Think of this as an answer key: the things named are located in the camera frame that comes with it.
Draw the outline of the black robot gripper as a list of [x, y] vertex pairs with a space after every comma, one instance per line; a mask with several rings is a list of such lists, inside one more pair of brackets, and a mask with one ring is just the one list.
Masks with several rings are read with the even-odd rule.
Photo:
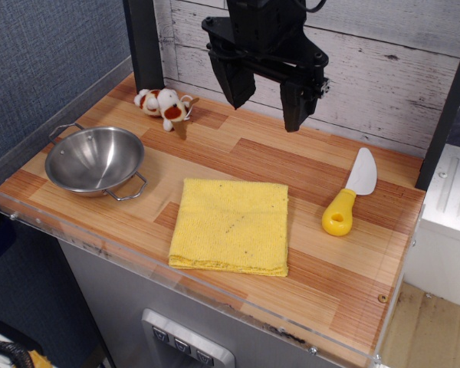
[[328, 92], [328, 56], [304, 33], [307, 15], [321, 10], [304, 1], [229, 1], [227, 17], [208, 16], [213, 72], [227, 101], [237, 110], [255, 93], [256, 74], [277, 81], [284, 127], [297, 132]]

